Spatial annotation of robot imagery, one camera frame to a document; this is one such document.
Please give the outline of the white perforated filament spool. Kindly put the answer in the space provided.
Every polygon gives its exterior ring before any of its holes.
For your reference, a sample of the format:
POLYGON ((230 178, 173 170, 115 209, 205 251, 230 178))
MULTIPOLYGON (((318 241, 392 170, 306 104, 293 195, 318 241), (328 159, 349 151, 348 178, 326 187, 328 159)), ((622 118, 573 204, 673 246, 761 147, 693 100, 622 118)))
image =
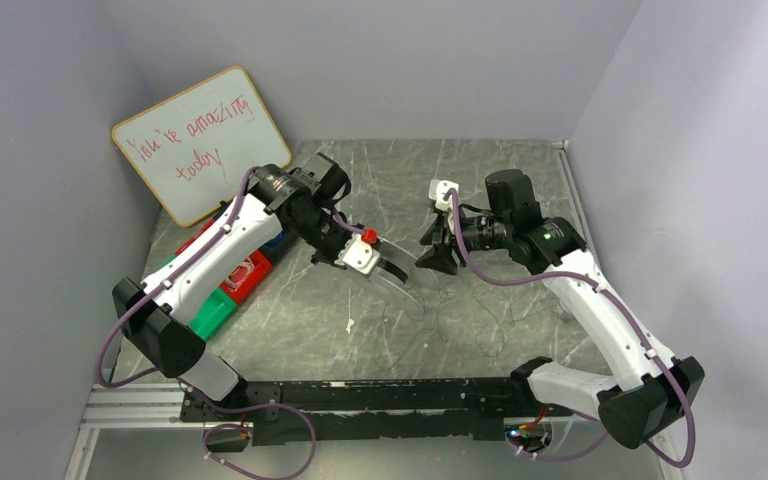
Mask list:
POLYGON ((407 316, 421 319, 426 311, 421 293, 437 291, 439 279, 433 270, 415 265, 417 258, 404 248, 386 239, 379 241, 378 263, 368 275, 351 272, 350 278, 365 292, 403 311, 407 316))

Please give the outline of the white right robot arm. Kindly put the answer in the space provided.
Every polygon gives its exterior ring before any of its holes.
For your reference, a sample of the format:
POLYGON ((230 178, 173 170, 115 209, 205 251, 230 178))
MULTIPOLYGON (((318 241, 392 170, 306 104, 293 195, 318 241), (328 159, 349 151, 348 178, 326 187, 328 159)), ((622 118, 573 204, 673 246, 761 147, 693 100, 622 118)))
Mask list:
POLYGON ((695 433, 691 405, 705 378, 700 362, 679 358, 646 328, 610 285, 586 241, 570 221, 541 211, 532 182, 522 171, 485 179, 486 209, 463 202, 452 181, 433 179, 428 190, 436 214, 420 242, 419 268, 454 275, 476 270, 476 252, 503 250, 543 283, 584 328, 606 360, 609 374, 531 360, 512 374, 540 404, 566 408, 601 422, 620 445, 648 444, 679 420, 695 433))

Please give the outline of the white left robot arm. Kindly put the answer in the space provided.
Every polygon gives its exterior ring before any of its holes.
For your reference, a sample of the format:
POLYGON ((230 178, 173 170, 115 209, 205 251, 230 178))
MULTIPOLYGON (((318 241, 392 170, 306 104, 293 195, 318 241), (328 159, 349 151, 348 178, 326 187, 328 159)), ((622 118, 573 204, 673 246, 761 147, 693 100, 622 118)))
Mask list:
POLYGON ((334 214, 350 191, 348 174, 325 154, 291 170, 250 168, 221 215, 181 254, 140 282, 125 278, 114 287, 117 329, 152 372, 188 384, 224 409, 245 406, 247 381, 190 324, 222 281, 282 233, 296 234, 319 261, 334 263, 352 238, 334 214))

